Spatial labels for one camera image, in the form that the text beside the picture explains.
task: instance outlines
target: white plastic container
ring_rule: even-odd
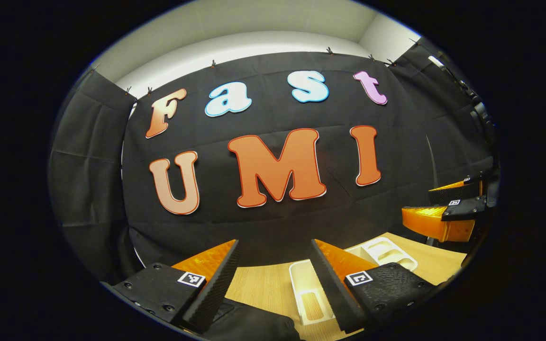
[[[414,258],[385,237],[372,239],[346,251],[377,265],[399,263],[412,272],[419,265]],[[303,326],[334,318],[328,298],[321,288],[310,260],[290,265],[290,281],[299,309],[300,323]]]
[[[303,326],[334,318],[332,307],[321,288],[317,274],[310,260],[290,265],[290,281],[294,298],[299,308],[300,323]]]

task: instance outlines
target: letter m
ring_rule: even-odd
[[[275,201],[281,201],[288,187],[290,175],[294,200],[317,198],[326,193],[319,179],[315,144],[319,133],[314,129],[296,129],[288,134],[279,159],[267,148],[260,137],[247,135],[229,142],[228,148],[236,154],[241,181],[239,207],[257,207],[267,202],[258,190],[258,179]]]

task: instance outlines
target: cutout letter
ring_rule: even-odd
[[[175,199],[170,190],[170,181],[167,176],[170,161],[162,158],[149,164],[149,170],[153,173],[155,181],[157,197],[167,211],[174,214],[191,214],[199,206],[199,190],[197,189],[195,167],[193,165],[195,160],[197,160],[197,153],[195,152],[180,153],[174,158],[174,163],[180,167],[184,192],[186,192],[186,196],[182,200]]]
[[[359,154],[359,174],[355,178],[358,186],[373,184],[381,179],[381,172],[376,167],[376,150],[374,138],[376,129],[371,126],[357,126],[351,128],[349,133],[357,141]]]
[[[288,83],[295,87],[293,97],[301,102],[321,102],[328,98],[325,78],[317,71],[295,71],[288,75]]]
[[[353,78],[360,81],[362,86],[364,87],[364,90],[366,90],[366,94],[368,94],[368,97],[372,99],[376,104],[380,104],[381,106],[384,106],[386,104],[386,96],[379,94],[379,91],[376,89],[375,85],[379,85],[379,82],[368,76],[368,73],[366,71],[360,71],[353,75]]]
[[[247,208],[266,203],[267,197],[258,191],[258,179],[275,201],[281,201],[290,175],[294,177],[294,187],[290,190],[292,199],[323,196],[326,186],[319,179],[315,149],[317,139],[319,133],[314,129],[292,130],[279,160],[256,135],[231,140],[228,148],[237,156],[241,181],[241,196],[237,199],[237,205]]]
[[[247,87],[242,82],[223,84],[210,93],[211,100],[206,105],[206,115],[216,117],[227,112],[242,112],[246,110],[252,100],[247,97]]]
[[[164,117],[172,118],[176,112],[176,100],[184,99],[186,95],[187,90],[180,89],[153,103],[153,115],[151,115],[151,126],[146,134],[147,138],[161,134],[167,129]]]

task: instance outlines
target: table surface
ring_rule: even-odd
[[[463,253],[434,248],[391,233],[384,233],[378,237],[389,238],[416,259],[418,267],[414,270],[414,274],[433,285],[442,283],[455,274],[461,268],[461,262],[466,256]],[[306,326],[300,323],[290,281],[290,265],[293,263],[295,262],[237,268],[226,298],[290,317],[294,320],[300,338],[305,341],[335,341],[361,332],[362,330],[345,334],[338,328],[336,319]]]

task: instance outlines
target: light blue letter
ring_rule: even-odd
[[[223,84],[210,93],[213,99],[206,105],[206,115],[216,117],[227,112],[242,112],[246,110],[252,100],[247,97],[247,87],[242,82],[230,82]]]
[[[288,75],[288,83],[295,87],[293,97],[301,102],[321,102],[328,98],[325,78],[317,71],[295,71]]]

